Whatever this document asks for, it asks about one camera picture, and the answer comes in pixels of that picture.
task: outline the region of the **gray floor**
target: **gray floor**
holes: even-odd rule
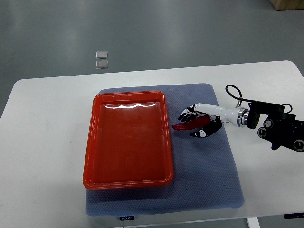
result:
[[[0,114],[24,78],[277,60],[304,75],[303,37],[304,10],[276,11],[268,0],[0,0]],[[109,51],[108,69],[95,70],[98,50]],[[243,219],[188,226],[247,227]]]

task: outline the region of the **blue mat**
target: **blue mat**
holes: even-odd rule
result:
[[[114,88],[102,90],[100,93],[152,90],[165,93],[170,126],[179,123],[178,116],[190,105],[218,105],[209,84]],[[190,137],[190,132],[193,131],[170,129],[174,164],[174,179],[171,184],[160,187],[87,190],[87,214],[152,215],[241,207],[244,197],[224,127],[203,139]]]

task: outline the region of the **mat label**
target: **mat label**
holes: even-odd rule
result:
[[[129,221],[129,220],[134,220],[135,219],[135,216],[132,215],[132,216],[123,216],[123,217],[120,217],[120,220],[121,221]]]

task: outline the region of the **white table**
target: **white table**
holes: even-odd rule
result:
[[[292,113],[304,120],[304,79],[289,61],[20,80],[0,119],[1,226],[121,226],[116,217],[86,215],[82,174],[92,100],[106,88],[192,83],[211,84],[220,106],[236,105],[225,92],[234,84],[244,98],[291,103]],[[244,205],[137,216],[135,226],[304,211],[304,153],[271,150],[270,142],[258,138],[258,128],[226,123],[225,129]]]

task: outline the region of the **black fingertip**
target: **black fingertip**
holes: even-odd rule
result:
[[[197,115],[192,115],[191,120],[194,120],[197,117]]]
[[[188,119],[188,116],[189,116],[188,114],[185,114],[181,121],[185,122]]]

